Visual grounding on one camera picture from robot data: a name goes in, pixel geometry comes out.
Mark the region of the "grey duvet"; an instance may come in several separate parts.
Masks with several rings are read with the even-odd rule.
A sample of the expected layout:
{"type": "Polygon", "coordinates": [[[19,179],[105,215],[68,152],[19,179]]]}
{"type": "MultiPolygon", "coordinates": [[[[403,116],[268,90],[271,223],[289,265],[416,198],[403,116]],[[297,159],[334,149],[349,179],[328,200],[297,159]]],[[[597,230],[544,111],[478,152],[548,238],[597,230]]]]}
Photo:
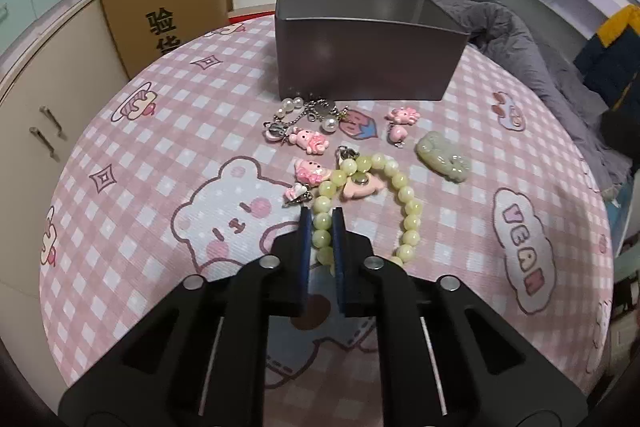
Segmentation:
{"type": "Polygon", "coordinates": [[[605,101],[582,82],[578,69],[543,36],[497,0],[431,0],[469,34],[470,43],[518,78],[550,110],[578,147],[606,200],[631,172],[631,159],[605,143],[605,101]]]}

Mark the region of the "pink heart bunny charm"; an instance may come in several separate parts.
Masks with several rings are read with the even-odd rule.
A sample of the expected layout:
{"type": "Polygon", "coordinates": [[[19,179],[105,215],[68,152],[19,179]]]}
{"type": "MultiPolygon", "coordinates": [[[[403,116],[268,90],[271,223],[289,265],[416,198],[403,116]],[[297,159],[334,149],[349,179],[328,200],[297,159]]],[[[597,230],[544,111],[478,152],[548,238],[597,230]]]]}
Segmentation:
{"type": "Polygon", "coordinates": [[[420,113],[412,107],[401,106],[390,110],[385,116],[388,143],[403,147],[408,136],[407,128],[416,124],[420,117],[420,113]]]}

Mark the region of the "red storage bench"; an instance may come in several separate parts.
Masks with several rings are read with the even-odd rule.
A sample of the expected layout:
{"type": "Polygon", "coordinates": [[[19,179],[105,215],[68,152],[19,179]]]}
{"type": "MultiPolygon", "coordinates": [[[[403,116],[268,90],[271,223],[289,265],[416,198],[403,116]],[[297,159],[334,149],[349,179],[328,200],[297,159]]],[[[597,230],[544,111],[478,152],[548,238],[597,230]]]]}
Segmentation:
{"type": "Polygon", "coordinates": [[[273,14],[274,14],[274,9],[270,9],[270,10],[258,9],[254,11],[245,11],[243,13],[233,12],[229,15],[229,23],[230,24],[244,23],[247,20],[254,20],[255,18],[270,16],[273,14]]]}

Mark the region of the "teal bed sheet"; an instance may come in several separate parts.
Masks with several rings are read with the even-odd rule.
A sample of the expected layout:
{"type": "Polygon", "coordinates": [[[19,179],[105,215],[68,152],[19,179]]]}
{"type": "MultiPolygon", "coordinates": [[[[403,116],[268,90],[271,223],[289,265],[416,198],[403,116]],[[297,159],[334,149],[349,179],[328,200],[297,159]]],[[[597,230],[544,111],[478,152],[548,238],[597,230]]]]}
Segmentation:
{"type": "Polygon", "coordinates": [[[605,203],[608,225],[610,226],[612,253],[618,257],[623,248],[629,229],[632,195],[618,194],[616,199],[605,203]]]}

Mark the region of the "pink bow bunny charm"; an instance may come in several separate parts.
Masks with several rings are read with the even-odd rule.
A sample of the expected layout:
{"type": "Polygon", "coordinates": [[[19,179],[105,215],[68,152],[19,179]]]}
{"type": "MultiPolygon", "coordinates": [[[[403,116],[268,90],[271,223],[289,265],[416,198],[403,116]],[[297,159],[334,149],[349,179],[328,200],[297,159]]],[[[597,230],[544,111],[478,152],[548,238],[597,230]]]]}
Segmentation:
{"type": "Polygon", "coordinates": [[[322,167],[317,161],[299,159],[294,165],[294,184],[283,194],[283,205],[305,204],[314,198],[314,189],[330,179],[332,170],[322,167]]]}

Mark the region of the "beige low cabinet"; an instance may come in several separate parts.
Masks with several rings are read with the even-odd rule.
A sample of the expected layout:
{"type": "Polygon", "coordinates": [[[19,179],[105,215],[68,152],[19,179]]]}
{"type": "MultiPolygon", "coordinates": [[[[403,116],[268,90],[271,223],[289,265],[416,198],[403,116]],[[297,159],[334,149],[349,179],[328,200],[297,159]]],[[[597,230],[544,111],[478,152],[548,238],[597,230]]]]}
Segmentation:
{"type": "Polygon", "coordinates": [[[82,0],[1,83],[1,280],[38,293],[51,196],[92,118],[128,80],[101,0],[82,0]]]}

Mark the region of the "pink heart magnet charm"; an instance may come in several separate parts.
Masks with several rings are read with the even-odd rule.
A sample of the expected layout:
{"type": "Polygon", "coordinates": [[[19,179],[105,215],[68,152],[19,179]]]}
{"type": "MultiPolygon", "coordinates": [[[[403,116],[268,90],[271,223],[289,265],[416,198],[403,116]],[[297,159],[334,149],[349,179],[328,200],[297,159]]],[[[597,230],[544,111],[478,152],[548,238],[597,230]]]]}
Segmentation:
{"type": "Polygon", "coordinates": [[[378,194],[385,187],[385,182],[370,172],[357,171],[347,178],[341,191],[341,200],[363,199],[378,194]]]}

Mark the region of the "pale green jade pendant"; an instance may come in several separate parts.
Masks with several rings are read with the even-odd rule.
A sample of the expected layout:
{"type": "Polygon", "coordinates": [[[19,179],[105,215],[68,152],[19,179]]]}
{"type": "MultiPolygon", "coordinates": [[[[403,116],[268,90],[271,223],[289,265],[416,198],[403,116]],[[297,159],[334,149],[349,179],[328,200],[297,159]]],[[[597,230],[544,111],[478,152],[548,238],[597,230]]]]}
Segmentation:
{"type": "Polygon", "coordinates": [[[427,132],[416,143],[416,155],[426,167],[451,182],[462,183],[469,178],[470,158],[439,132],[427,132]]]}

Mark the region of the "yellow navy hanging jacket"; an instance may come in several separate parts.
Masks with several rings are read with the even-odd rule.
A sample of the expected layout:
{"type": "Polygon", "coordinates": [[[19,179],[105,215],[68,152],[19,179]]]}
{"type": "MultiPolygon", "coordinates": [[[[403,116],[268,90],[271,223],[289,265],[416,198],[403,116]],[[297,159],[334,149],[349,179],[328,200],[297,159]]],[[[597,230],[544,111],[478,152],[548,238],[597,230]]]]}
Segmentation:
{"type": "Polygon", "coordinates": [[[639,7],[609,17],[574,60],[585,86],[612,110],[639,120],[639,7]]]}

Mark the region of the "grey metal tin box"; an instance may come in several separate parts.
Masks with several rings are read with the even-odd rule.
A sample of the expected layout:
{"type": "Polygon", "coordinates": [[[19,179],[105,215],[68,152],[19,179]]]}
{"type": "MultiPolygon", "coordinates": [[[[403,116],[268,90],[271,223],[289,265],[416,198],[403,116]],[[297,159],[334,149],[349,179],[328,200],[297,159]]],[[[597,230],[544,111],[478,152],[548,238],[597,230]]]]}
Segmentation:
{"type": "Polygon", "coordinates": [[[432,0],[277,0],[278,92],[439,101],[469,36],[432,0]]]}

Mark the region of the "pink checkered tablecloth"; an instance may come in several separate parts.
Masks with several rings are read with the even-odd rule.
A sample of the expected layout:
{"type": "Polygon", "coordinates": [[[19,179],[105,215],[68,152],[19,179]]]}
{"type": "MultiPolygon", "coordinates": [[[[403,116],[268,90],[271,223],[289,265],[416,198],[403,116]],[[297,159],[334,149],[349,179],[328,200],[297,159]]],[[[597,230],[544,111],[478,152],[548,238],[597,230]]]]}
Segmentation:
{"type": "Polygon", "coordinates": [[[218,29],[159,58],[116,94],[76,142],[43,233],[43,327],[73,384],[185,277],[218,280],[295,229],[285,207],[299,159],[332,170],[314,189],[308,308],[273,319],[270,426],[381,424],[370,319],[337,312],[330,217],[414,277],[459,277],[583,391],[601,374],[613,267],[608,216],[590,169],[524,83],[474,49],[438,102],[360,101],[323,155],[269,142],[278,97],[269,17],[218,29]],[[388,143],[397,107],[421,117],[388,143]],[[471,161],[454,183],[416,143],[436,131],[471,161]],[[370,172],[378,194],[341,200],[370,172]]]}

